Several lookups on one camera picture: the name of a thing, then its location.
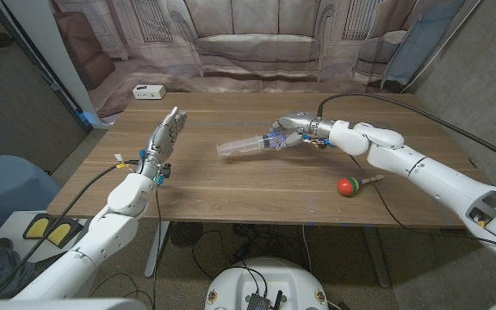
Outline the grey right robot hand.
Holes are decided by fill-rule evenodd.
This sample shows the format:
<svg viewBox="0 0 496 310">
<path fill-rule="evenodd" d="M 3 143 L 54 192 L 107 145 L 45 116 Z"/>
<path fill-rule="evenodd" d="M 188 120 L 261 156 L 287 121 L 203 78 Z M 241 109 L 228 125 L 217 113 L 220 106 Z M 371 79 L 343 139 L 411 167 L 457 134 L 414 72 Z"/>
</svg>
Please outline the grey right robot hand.
<svg viewBox="0 0 496 310">
<path fill-rule="evenodd" d="M 296 146 L 307 135 L 319 139 L 328 139 L 334 121 L 328 121 L 308 112 L 291 112 L 281 116 L 270 126 L 270 133 L 284 133 L 286 137 L 276 146 L 277 150 Z"/>
</svg>

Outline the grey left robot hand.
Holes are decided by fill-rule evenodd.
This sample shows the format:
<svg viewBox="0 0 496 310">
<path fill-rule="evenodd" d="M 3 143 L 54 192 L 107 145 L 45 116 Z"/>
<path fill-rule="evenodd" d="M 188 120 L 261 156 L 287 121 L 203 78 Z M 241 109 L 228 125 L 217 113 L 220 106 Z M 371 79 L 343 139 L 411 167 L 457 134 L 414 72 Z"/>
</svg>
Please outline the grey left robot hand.
<svg viewBox="0 0 496 310">
<path fill-rule="evenodd" d="M 165 116 L 160 125 L 150 136 L 146 148 L 140 155 L 136 172 L 145 177 L 154 178 L 158 169 L 173 153 L 173 146 L 187 120 L 186 112 L 179 112 L 177 107 Z"/>
</svg>

